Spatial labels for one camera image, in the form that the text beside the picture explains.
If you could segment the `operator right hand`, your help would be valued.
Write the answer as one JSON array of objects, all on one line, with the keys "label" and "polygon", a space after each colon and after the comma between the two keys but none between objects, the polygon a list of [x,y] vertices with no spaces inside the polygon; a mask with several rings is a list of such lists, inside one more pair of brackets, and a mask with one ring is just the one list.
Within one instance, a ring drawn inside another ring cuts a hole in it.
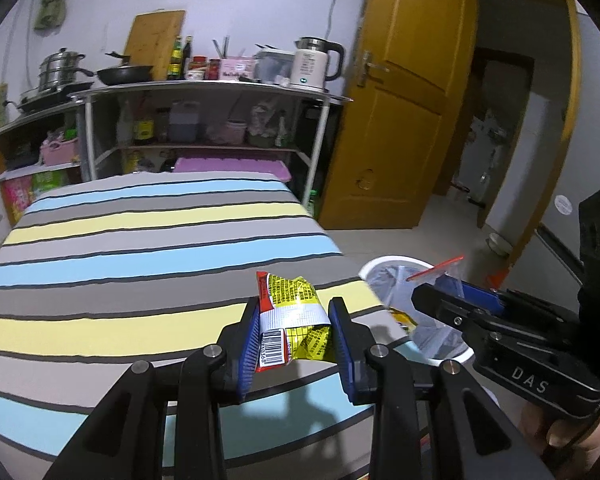
[{"label": "operator right hand", "polygon": [[551,420],[542,408],[526,403],[518,429],[539,455],[548,448],[568,448],[566,459],[555,470],[556,479],[584,478],[600,459],[600,419],[591,427],[586,422]]}]

